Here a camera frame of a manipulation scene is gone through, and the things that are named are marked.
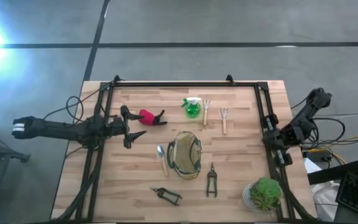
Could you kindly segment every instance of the wooden table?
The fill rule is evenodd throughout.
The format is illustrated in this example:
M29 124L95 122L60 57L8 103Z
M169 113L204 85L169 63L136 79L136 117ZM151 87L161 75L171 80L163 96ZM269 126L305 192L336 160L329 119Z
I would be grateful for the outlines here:
M81 98L99 88L100 82L85 82ZM283 81L268 81L274 113L281 128L292 119ZM188 119L180 106L183 99L198 96L211 100L208 125L201 114ZM84 102L84 118L93 115L97 96ZM255 92L249 87L125 87L114 88L111 114L127 105L134 114L148 109L154 114L165 110L165 126L145 126L131 121L131 132L147 133L132 143L122 145L122 136L108 141L104 148L94 222L254 222L276 220L275 214L252 213L242 204L243 188L259 177L268 177L265 149L261 143ZM220 107L229 108L227 135L223 135ZM179 131L191 131L202 142L202 170L194 180L183 180L174 170L165 177L157 158L157 144L165 148ZM78 148L71 142L68 151ZM289 150L293 165L287 167L290 188L309 213L316 216L306 169L298 147ZM78 193L83 175L86 150L78 151L64 163L53 207L52 218L58 217ZM218 174L218 197L206 197L206 175L211 163ZM183 200L176 207L158 198L149 187L165 187L179 193ZM84 215L88 210L85 200Z

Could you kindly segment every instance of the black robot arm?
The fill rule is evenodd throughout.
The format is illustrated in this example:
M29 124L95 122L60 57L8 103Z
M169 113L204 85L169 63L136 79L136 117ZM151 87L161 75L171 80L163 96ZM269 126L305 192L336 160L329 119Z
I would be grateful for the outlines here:
M306 97L306 104L299 113L281 130L277 129L278 119L275 114L264 118L268 126L263 138L264 144L275 154L275 162L279 166L292 164L292 159L286 150L297 146L308 139L316 124L313 121L315 114L321 109L329 106L331 94L324 92L322 88L312 90Z
M100 114L95 114L78 124L46 121L28 116L13 121L12 135L16 139L31 139L37 136L67 139L78 141L85 148L94 149L98 147L101 139L123 134L124 146L130 149L131 143L146 131L129 133L128 119L136 120L143 116L131 114L127 106L121 107L121 116L122 118L115 115L112 117L113 121L107 123Z

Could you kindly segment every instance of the gray floor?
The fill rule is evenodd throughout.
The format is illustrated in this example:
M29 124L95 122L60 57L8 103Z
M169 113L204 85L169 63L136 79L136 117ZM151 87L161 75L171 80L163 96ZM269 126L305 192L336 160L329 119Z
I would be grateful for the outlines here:
M0 1L7 44L92 43L103 0ZM358 42L358 0L113 0L101 42ZM0 223L48 220L66 141L11 136L22 116L44 116L81 90L90 49L4 50L0 59L0 138L31 154L12 161L0 189ZM316 87L333 94L320 114L358 113L358 47L99 49L91 80L285 80L295 105ZM70 122L65 113L50 117ZM346 136L358 117L344 118ZM322 138L339 126L319 124ZM358 160L358 144L334 149Z

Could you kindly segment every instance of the potted plant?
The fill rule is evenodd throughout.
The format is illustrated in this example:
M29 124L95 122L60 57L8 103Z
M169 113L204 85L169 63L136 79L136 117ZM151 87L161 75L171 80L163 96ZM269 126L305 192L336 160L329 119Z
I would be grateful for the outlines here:
M242 193L244 204L255 212L274 212L280 206L281 188L276 180L262 177Z

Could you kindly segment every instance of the green spray bottle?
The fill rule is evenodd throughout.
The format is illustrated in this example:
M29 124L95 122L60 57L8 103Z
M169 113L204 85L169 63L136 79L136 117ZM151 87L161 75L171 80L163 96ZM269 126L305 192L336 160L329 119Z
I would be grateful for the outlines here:
M188 97L183 99L185 102L181 107L185 107L185 113L188 118L197 118L201 112L201 106L198 103L201 98L198 97Z

